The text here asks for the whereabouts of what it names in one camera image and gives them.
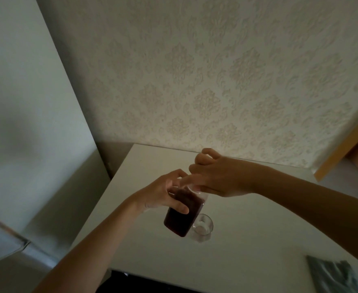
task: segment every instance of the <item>bottle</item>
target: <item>bottle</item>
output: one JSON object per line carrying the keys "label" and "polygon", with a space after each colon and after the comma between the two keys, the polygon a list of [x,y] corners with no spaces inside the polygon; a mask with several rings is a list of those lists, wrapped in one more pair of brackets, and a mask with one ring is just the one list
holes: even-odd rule
{"label": "bottle", "polygon": [[189,212],[188,214],[181,214],[169,208],[164,225],[178,236],[185,237],[204,206],[207,197],[207,193],[193,191],[188,186],[177,189],[174,198],[184,203]]}

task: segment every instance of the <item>wallpaper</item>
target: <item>wallpaper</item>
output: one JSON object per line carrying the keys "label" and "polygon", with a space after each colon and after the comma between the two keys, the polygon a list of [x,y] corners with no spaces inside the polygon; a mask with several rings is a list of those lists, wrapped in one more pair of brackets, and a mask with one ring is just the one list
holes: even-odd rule
{"label": "wallpaper", "polygon": [[311,167],[358,119],[358,0],[38,2],[96,142]]}

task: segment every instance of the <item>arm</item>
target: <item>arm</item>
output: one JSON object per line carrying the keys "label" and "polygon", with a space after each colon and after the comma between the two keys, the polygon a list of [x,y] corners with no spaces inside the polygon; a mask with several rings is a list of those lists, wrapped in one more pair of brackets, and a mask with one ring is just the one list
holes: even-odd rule
{"label": "arm", "polygon": [[258,193],[311,223],[358,258],[358,199],[257,163],[222,157],[210,148],[198,154],[181,186],[223,197]]}
{"label": "arm", "polygon": [[136,218],[148,208],[168,206],[187,214],[188,208],[169,196],[178,186],[182,170],[161,176],[128,197],[88,236],[73,248],[36,287],[33,293],[93,293],[119,244]]}

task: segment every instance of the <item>dark red liquid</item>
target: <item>dark red liquid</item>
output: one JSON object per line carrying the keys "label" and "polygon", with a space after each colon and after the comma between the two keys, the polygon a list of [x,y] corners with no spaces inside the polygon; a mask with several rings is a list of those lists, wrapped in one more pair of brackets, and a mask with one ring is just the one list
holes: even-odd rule
{"label": "dark red liquid", "polygon": [[178,236],[184,237],[194,224],[205,201],[188,189],[178,189],[175,194],[175,199],[184,203],[189,208],[190,212],[185,215],[169,208],[164,220],[164,225]]}

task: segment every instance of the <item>white table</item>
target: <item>white table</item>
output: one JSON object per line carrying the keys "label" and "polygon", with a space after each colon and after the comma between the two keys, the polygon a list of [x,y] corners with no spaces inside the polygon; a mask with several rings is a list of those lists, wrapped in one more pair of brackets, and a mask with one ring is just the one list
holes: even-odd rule
{"label": "white table", "polygon": [[[126,197],[177,168],[188,172],[196,153],[134,145],[89,216],[73,245],[81,241]],[[307,169],[272,165],[314,182]],[[278,204],[256,194],[210,195],[201,211],[214,222],[209,241],[181,238],[164,224],[167,208],[142,214],[110,267],[193,290],[217,292],[315,292],[305,255],[358,260]]]}

